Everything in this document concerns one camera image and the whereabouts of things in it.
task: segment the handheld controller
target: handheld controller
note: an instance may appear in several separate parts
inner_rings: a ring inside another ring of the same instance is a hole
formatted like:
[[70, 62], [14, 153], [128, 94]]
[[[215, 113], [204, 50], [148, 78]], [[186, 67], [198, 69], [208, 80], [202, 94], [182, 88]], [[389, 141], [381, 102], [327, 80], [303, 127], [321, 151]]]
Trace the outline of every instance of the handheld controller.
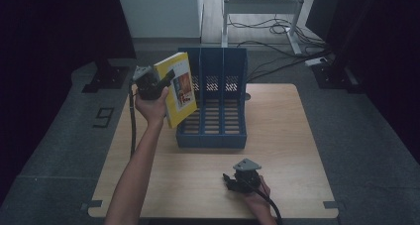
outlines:
[[257, 173], [257, 169], [262, 167], [249, 159], [243, 159], [238, 164], [234, 165], [235, 179], [229, 178], [225, 173], [226, 186], [229, 190], [241, 193], [251, 193], [260, 187], [261, 179]]
[[175, 78], [175, 72], [170, 70], [166, 76], [158, 81], [158, 74], [151, 66], [137, 66], [133, 75], [133, 82], [136, 83], [142, 99], [156, 100], [160, 97], [161, 91], [170, 86], [170, 81]]

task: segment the wooden table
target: wooden table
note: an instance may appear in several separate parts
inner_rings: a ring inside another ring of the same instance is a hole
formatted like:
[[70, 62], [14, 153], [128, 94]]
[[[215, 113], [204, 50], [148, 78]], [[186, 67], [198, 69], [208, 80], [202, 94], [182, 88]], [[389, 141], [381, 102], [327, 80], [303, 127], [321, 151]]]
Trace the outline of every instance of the wooden table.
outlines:
[[[297, 89], [292, 84], [248, 84], [248, 139], [243, 150], [180, 149], [175, 130], [163, 126], [157, 145], [148, 194], [141, 217], [253, 218], [239, 194], [229, 191], [222, 174], [233, 177], [232, 166], [248, 158], [262, 169], [271, 198], [283, 218], [335, 218], [334, 201]], [[137, 113], [138, 138], [145, 120]], [[131, 147], [128, 100], [89, 208], [104, 217]]]

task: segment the yellow book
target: yellow book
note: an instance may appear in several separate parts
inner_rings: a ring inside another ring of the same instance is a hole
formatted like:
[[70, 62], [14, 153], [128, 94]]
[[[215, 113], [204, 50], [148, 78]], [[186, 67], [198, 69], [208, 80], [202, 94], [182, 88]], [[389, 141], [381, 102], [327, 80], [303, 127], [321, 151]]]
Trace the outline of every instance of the yellow book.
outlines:
[[175, 77], [170, 81], [166, 97], [166, 118], [169, 128], [175, 128], [182, 120], [197, 109], [188, 53], [178, 53], [154, 65], [162, 79], [173, 70]]

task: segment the power strip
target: power strip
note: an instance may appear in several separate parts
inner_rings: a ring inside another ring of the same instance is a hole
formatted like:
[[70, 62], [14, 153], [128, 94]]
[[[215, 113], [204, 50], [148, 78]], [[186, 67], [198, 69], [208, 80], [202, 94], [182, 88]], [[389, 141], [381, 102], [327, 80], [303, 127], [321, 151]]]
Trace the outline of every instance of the power strip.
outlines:
[[305, 65], [306, 66], [313, 66], [313, 65], [317, 65], [317, 64], [325, 64], [325, 65], [328, 65], [328, 61], [324, 57], [313, 58], [313, 59], [309, 59], [309, 60], [306, 60], [305, 61]]

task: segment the person's right hand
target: person's right hand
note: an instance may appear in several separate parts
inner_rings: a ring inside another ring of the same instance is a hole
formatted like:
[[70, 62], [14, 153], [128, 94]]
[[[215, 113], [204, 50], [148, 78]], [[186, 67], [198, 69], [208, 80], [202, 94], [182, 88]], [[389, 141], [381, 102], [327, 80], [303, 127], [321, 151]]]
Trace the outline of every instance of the person's right hand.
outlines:
[[[270, 189], [265, 184], [262, 175], [260, 175], [260, 179], [262, 184], [260, 185], [259, 190], [266, 196], [269, 196]], [[250, 208], [251, 212], [257, 217], [262, 225], [276, 224], [274, 218], [271, 216], [269, 203], [265, 201], [265, 199], [263, 199], [259, 194], [252, 192], [243, 194], [243, 197], [248, 208]]]
[[161, 123], [166, 114], [164, 100], [169, 93], [169, 89], [165, 87], [157, 100], [143, 100], [139, 92], [136, 94], [136, 109], [145, 117], [148, 124]]

